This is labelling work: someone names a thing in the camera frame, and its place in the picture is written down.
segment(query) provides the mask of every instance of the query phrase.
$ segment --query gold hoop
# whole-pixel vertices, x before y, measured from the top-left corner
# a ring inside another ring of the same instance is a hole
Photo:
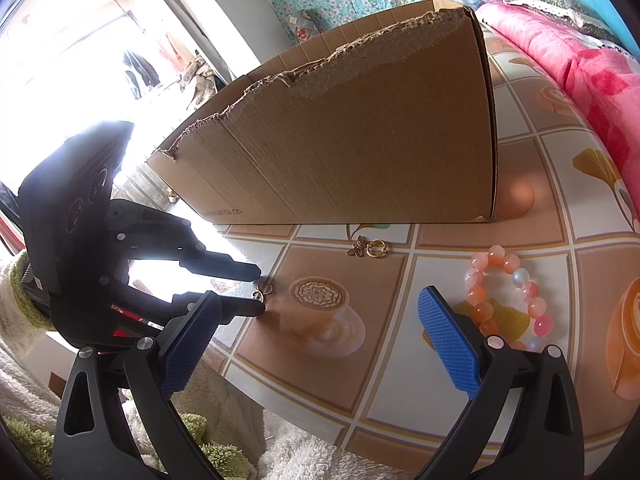
[[[378,251],[373,252],[372,248],[376,248]],[[372,240],[367,244],[367,255],[372,258],[382,258],[388,251],[388,247],[384,240]]]

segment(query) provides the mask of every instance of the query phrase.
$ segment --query pink garment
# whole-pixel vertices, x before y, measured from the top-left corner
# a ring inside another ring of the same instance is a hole
[[[478,18],[531,56],[598,134],[640,210],[640,64],[523,7],[491,1]]]

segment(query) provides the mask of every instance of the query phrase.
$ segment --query butterfly charm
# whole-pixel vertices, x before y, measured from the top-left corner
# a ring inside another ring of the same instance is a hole
[[[271,283],[258,282],[256,289],[252,292],[251,297],[264,303],[264,297],[273,292]]]
[[[364,236],[358,236],[358,241],[354,243],[353,249],[347,251],[348,256],[357,256],[359,258],[364,256],[364,251],[367,249],[367,241]]]

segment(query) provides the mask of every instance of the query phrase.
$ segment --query table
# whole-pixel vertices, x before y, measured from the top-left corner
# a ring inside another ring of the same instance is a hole
[[[535,63],[492,31],[484,34],[496,98],[502,219],[214,230],[179,203],[174,214],[193,221],[209,250],[260,265],[273,285],[267,313],[220,327],[208,358],[231,383],[300,428],[355,454],[417,471],[467,400],[424,338],[418,293],[436,285],[449,304],[459,305],[471,255],[501,244],[522,259],[556,320],[548,341],[562,349],[574,377],[590,472],[640,399],[637,358],[620,350],[630,344],[620,302],[636,310],[640,304],[640,222],[606,149],[580,113]],[[388,242],[389,254],[347,256],[359,235]],[[249,296],[255,289],[171,269],[184,290]],[[504,274],[491,274],[487,282],[501,306],[520,311],[513,319],[526,316]],[[145,285],[159,297],[180,292],[161,270]],[[531,328],[518,337],[527,343]],[[516,395],[510,395],[480,465],[495,457]]]

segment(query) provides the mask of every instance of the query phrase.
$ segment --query silver screw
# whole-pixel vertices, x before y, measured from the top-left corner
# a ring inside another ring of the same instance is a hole
[[[152,337],[143,337],[136,343],[138,350],[149,350],[154,345]]]
[[[497,335],[489,336],[489,339],[487,339],[486,342],[491,348],[495,348],[496,350],[499,350],[504,346],[503,339]]]
[[[547,348],[546,351],[551,357],[555,357],[556,359],[562,355],[561,349],[559,349],[556,345],[549,345],[549,348]]]

